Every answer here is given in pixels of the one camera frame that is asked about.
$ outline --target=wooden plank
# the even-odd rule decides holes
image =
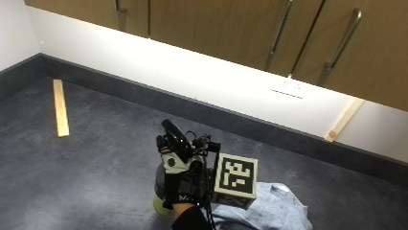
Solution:
[[[360,98],[354,98],[349,103],[348,107],[345,108],[344,112],[341,113],[338,119],[336,120],[332,128],[329,129],[329,133],[325,136],[325,140],[332,142],[336,136],[340,134],[342,128],[348,124],[349,120],[354,116],[358,108],[361,107],[364,100]]]
[[[53,80],[54,115],[58,137],[69,135],[62,80]]]

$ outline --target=gray carpet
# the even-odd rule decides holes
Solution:
[[[1,230],[170,229],[172,218],[151,208],[154,138],[166,118],[183,131],[211,134],[221,152],[257,158],[259,181],[290,188],[313,229],[408,229],[408,188],[63,86],[69,137],[55,137],[50,79],[0,103]]]

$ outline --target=wooden cabinet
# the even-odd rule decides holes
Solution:
[[[25,4],[147,37],[147,0],[25,0]]]
[[[150,0],[150,38],[286,76],[320,3],[321,0]]]
[[[361,20],[328,71],[350,25]],[[293,78],[408,111],[408,1],[336,0],[322,6]]]
[[[406,0],[25,3],[408,111]]]

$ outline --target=gray towel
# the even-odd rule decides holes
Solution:
[[[219,205],[212,212],[217,230],[310,230],[306,207],[280,183],[256,183],[256,199],[247,210]]]

